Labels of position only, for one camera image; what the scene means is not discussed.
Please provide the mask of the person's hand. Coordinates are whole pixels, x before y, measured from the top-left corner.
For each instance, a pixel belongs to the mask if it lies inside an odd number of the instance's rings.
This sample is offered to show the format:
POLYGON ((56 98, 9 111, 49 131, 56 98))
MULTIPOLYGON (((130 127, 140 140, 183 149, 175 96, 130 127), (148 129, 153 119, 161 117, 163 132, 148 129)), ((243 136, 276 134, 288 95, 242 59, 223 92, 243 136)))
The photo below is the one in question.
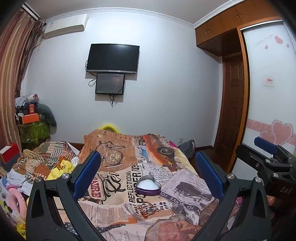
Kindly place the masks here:
POLYGON ((268 201, 269 206, 273 206, 276 201, 276 198, 273 196, 269 196, 269 195, 267 195, 266 197, 267 197, 267 201, 268 201))

